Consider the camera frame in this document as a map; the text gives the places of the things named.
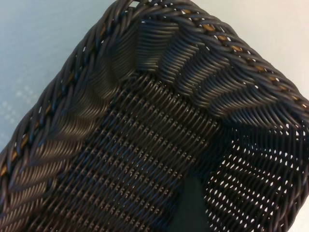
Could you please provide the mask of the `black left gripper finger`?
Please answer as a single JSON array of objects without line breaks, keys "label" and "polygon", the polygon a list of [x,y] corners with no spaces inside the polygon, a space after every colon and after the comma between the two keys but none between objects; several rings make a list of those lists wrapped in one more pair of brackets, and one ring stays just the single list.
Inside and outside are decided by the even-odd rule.
[{"label": "black left gripper finger", "polygon": [[202,185],[197,178],[185,179],[179,209],[178,232],[207,232],[208,223],[203,203]]}]

